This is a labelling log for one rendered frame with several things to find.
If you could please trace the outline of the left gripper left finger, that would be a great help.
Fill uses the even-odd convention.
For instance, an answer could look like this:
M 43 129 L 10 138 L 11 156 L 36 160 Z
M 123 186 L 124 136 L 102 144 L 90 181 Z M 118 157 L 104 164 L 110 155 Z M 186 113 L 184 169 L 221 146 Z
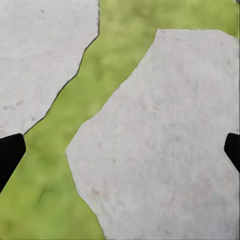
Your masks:
M 0 138 L 0 193 L 26 153 L 26 143 L 21 133 Z

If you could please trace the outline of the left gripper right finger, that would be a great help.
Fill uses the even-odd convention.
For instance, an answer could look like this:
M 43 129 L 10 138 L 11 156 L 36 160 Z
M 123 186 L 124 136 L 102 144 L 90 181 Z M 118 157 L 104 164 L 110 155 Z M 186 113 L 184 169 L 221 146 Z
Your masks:
M 240 134 L 230 132 L 227 135 L 224 151 L 240 172 Z

